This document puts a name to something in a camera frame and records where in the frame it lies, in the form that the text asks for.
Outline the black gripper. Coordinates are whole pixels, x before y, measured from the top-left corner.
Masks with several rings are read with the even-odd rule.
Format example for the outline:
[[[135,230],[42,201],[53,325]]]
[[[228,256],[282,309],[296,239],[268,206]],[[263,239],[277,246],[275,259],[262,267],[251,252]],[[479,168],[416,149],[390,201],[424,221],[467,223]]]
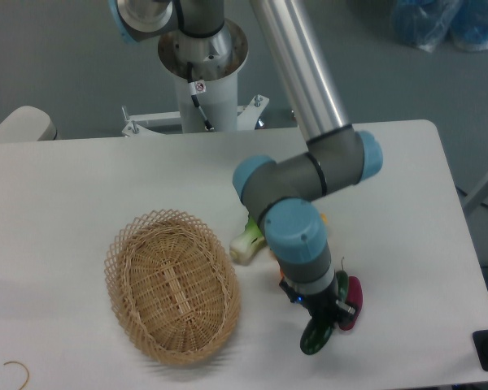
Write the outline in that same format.
[[[338,300],[335,284],[331,284],[319,293],[306,295],[296,292],[285,278],[281,279],[279,286],[291,303],[300,304],[314,319],[328,320],[331,325],[335,323],[350,325],[355,321],[357,305]]]

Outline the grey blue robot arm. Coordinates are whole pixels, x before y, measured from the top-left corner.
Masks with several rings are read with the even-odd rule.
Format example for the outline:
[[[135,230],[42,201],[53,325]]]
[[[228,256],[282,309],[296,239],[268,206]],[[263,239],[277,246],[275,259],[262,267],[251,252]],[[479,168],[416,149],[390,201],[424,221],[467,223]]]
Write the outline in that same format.
[[[255,17],[285,86],[307,152],[284,162],[249,158],[233,175],[242,204],[280,263],[281,287],[312,323],[349,326],[360,303],[332,270],[312,202],[376,175],[381,147],[354,130],[300,1],[254,1]],[[112,1],[128,41],[157,38],[158,56],[176,85],[185,132],[231,132],[243,120],[236,77],[248,55],[242,30],[222,1]]]

